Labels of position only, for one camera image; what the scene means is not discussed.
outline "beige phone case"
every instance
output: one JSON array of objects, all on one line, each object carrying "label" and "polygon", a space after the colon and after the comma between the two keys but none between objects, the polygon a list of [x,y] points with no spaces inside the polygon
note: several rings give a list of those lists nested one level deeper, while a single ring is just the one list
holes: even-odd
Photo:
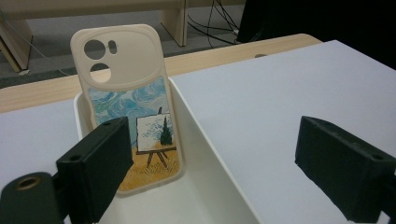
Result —
[{"label": "beige phone case", "polygon": [[[91,44],[103,50],[91,52]],[[157,32],[144,24],[81,30],[72,37],[71,50],[93,128],[109,119],[129,119],[134,165],[119,192],[137,192],[178,177],[181,148]],[[92,77],[97,64],[108,66],[107,81]]]}]

